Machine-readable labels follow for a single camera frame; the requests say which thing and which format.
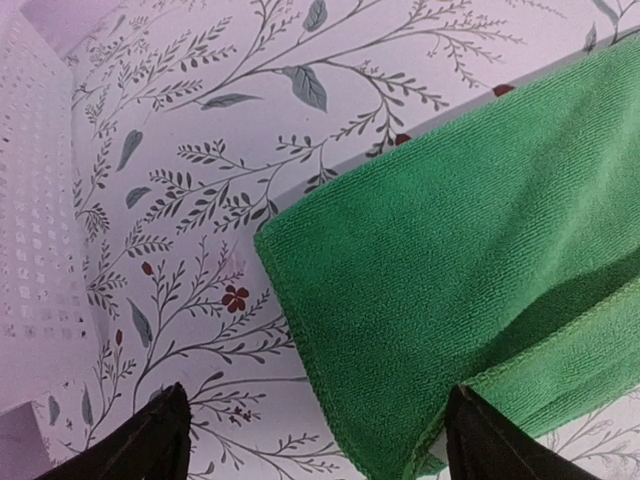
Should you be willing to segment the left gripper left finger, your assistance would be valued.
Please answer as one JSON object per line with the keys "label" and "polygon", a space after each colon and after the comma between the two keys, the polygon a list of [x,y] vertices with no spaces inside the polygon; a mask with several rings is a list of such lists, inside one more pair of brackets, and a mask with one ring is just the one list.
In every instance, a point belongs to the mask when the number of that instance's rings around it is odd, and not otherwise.
{"label": "left gripper left finger", "polygon": [[186,391],[176,383],[99,443],[37,480],[185,480],[190,424]]}

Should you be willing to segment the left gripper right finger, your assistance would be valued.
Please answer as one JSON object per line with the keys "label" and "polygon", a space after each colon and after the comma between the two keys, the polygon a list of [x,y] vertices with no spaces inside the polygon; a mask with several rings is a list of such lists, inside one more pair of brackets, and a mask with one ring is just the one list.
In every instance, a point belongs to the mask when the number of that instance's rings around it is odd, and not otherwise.
{"label": "left gripper right finger", "polygon": [[594,477],[528,436],[464,385],[450,392],[445,429],[449,473],[456,480],[589,480]]}

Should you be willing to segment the green microfiber towel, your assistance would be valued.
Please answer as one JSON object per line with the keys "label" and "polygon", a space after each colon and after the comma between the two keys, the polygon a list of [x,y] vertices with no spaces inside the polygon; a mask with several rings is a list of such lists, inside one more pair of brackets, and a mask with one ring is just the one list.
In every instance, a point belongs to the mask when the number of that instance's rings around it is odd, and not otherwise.
{"label": "green microfiber towel", "polygon": [[542,436],[639,382],[639,42],[521,86],[255,236],[330,430],[370,479],[443,468],[464,384]]}

